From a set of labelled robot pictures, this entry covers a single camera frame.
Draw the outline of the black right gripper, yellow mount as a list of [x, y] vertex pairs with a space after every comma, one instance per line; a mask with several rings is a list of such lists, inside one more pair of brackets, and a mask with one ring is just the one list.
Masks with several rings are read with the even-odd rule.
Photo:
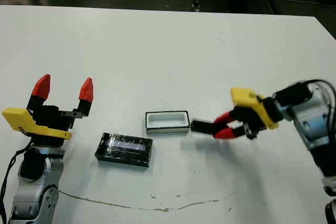
[[[214, 120], [214, 124], [226, 127], [213, 134], [214, 138], [229, 140], [246, 135], [248, 139], [253, 140], [260, 131], [278, 128], [279, 124], [266, 110], [263, 96], [252, 89], [238, 87], [231, 88], [230, 95], [234, 108]], [[242, 122], [243, 126], [228, 127], [228, 124], [234, 121]]]

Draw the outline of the black left gripper, yellow mount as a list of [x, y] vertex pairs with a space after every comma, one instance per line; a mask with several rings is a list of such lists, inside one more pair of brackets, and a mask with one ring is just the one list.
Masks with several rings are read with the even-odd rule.
[[19, 131], [34, 140], [64, 141], [70, 140], [68, 131], [75, 119], [88, 116], [93, 102], [93, 82], [87, 78], [79, 93], [79, 104], [74, 111], [60, 111], [58, 107], [43, 105], [50, 92], [50, 74], [42, 76], [35, 84], [28, 101], [28, 109], [6, 108], [2, 115], [14, 131]]

